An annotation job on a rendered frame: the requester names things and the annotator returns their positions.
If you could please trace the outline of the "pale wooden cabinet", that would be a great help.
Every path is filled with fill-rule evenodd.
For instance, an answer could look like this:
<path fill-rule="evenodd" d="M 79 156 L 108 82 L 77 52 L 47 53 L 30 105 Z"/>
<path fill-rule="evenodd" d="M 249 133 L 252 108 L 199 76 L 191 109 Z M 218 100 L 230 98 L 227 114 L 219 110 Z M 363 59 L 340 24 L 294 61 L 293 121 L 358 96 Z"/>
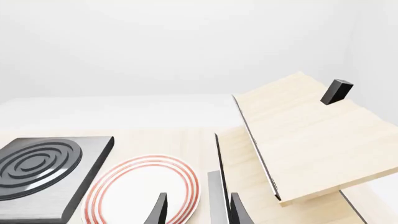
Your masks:
<path fill-rule="evenodd" d="M 398 126 L 295 73 L 232 99 L 243 123 L 215 136 L 227 223 L 236 192 L 254 224 L 398 224 L 369 182 L 398 175 Z"/>

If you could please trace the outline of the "small black block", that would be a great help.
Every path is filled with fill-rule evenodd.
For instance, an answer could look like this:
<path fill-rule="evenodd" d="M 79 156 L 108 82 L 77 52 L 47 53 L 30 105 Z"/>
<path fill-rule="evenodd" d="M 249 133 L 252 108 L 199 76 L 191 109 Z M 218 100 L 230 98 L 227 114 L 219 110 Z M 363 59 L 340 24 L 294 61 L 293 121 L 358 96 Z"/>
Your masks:
<path fill-rule="evenodd" d="M 343 100 L 353 86 L 345 80 L 334 79 L 320 101 L 325 105 L 330 105 Z"/>

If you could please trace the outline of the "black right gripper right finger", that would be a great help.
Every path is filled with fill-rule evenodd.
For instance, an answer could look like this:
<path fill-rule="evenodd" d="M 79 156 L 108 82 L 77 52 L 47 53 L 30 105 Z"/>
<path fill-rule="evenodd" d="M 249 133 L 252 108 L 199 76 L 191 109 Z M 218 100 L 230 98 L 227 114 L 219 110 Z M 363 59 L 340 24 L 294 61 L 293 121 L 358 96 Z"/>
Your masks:
<path fill-rule="evenodd" d="M 254 224 L 236 192 L 231 193 L 230 207 L 232 224 Z"/>

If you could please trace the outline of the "white plate with red rings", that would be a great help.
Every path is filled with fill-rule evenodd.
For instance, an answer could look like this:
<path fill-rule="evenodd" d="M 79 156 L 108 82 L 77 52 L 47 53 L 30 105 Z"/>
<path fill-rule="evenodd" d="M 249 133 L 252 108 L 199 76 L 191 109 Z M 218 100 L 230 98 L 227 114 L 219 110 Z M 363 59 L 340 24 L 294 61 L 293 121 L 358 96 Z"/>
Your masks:
<path fill-rule="evenodd" d="M 83 224 L 144 224 L 159 195 L 167 194 L 165 224 L 186 224 L 201 196 L 200 180 L 186 162 L 148 154 L 104 173 L 87 191 Z"/>

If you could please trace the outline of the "flat black stove plate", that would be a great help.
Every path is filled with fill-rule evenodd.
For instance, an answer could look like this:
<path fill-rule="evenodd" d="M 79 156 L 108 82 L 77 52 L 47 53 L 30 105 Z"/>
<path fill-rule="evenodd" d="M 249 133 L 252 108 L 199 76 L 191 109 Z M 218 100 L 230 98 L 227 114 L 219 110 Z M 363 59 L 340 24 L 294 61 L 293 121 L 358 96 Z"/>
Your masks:
<path fill-rule="evenodd" d="M 0 224 L 67 224 L 112 136 L 17 138 L 0 149 Z"/>

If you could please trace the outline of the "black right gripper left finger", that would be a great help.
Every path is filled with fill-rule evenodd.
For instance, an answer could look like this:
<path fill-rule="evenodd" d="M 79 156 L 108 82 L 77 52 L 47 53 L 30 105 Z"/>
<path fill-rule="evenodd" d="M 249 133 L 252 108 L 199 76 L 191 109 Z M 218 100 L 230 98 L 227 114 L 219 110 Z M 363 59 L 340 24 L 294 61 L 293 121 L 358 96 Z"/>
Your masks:
<path fill-rule="evenodd" d="M 167 218 L 167 193 L 162 192 L 144 224 L 165 224 Z"/>

